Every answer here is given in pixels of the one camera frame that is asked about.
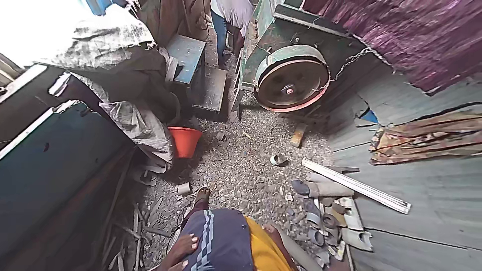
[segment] gravel floor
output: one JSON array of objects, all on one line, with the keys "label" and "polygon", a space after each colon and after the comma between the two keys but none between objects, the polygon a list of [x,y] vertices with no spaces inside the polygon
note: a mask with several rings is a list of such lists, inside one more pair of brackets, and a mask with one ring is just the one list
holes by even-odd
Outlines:
[{"label": "gravel floor", "polygon": [[[213,29],[209,30],[206,64],[215,67],[215,34]],[[236,60],[231,56],[228,79],[234,79],[235,65]],[[233,97],[233,87],[230,87],[229,98]],[[275,113],[261,108],[252,93],[245,94],[242,104],[241,121],[217,123],[200,120],[203,136],[195,156],[178,161],[170,172],[162,176],[163,181],[147,189],[145,201],[139,203],[142,212],[150,212],[161,199],[159,218],[151,226],[171,232],[193,200],[192,197],[178,197],[176,185],[190,182],[195,190],[206,184],[212,191],[211,208],[236,208],[259,224],[277,223],[305,250],[317,253],[319,248],[306,241],[308,226],[301,209],[303,199],[296,196],[290,181],[304,179],[307,169],[301,165],[302,158],[331,165],[331,154],[322,135],[322,127],[308,127],[302,146],[295,148],[288,142],[296,122],[277,118]],[[224,141],[215,138],[219,131],[226,134]],[[273,166],[269,162],[273,154],[286,156],[288,164]],[[159,264],[169,242],[168,238],[158,235],[151,237],[152,244],[144,246],[147,268]]]}]

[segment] green machine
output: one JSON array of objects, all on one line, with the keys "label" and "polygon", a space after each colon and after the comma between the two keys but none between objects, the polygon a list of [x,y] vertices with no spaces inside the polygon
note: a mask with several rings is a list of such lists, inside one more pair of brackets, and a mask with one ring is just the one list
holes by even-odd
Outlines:
[{"label": "green machine", "polygon": [[260,0],[251,19],[237,67],[231,112],[252,91],[267,110],[290,112],[319,100],[346,59],[364,45],[317,14],[302,0]]}]

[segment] white shirt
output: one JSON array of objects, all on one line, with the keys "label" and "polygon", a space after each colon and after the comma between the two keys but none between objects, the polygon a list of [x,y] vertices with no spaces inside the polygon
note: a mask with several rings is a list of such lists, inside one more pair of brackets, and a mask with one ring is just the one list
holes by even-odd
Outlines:
[{"label": "white shirt", "polygon": [[253,16],[253,5],[249,0],[211,0],[211,9],[225,18],[229,24],[241,29],[243,37],[246,35],[251,16]]},{"label": "white shirt", "polygon": [[211,11],[224,18],[224,15],[221,13],[219,7],[217,6],[217,0],[211,0]]}]

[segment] person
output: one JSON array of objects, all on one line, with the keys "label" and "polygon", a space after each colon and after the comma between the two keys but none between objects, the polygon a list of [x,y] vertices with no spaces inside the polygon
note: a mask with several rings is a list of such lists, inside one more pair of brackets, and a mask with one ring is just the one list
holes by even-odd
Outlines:
[{"label": "person", "polygon": [[217,35],[219,68],[226,69],[223,51],[226,47],[228,26],[233,26],[233,51],[238,58],[252,15],[253,5],[249,0],[211,0],[211,18]]},{"label": "person", "polygon": [[275,227],[263,229],[235,209],[210,210],[209,195],[207,187],[199,189],[156,271],[297,271]]}]

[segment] chain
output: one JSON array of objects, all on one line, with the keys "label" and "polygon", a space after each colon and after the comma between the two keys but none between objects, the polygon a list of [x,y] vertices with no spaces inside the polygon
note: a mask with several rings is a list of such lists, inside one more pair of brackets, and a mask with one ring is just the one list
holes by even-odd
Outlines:
[{"label": "chain", "polygon": [[328,84],[329,84],[330,82],[333,82],[333,81],[338,80],[338,77],[340,77],[341,73],[343,72],[343,70],[344,70],[346,67],[350,66],[352,63],[354,63],[355,61],[357,61],[360,57],[362,57],[362,56],[364,56],[364,55],[366,55],[366,54],[369,54],[369,53],[371,53],[371,52],[373,52],[373,50],[372,50],[371,48],[369,48],[369,47],[366,47],[366,48],[364,48],[363,50],[361,50],[358,54],[349,56],[349,57],[346,59],[345,64],[343,64],[343,66],[341,66],[341,69],[340,69],[340,71],[336,74],[335,78],[334,78],[334,79],[330,79],[328,82],[326,82],[326,84],[325,84],[323,87],[319,87],[319,88],[317,89],[317,91],[319,91],[319,90],[321,90],[321,89],[324,89],[326,86],[328,86]]}]

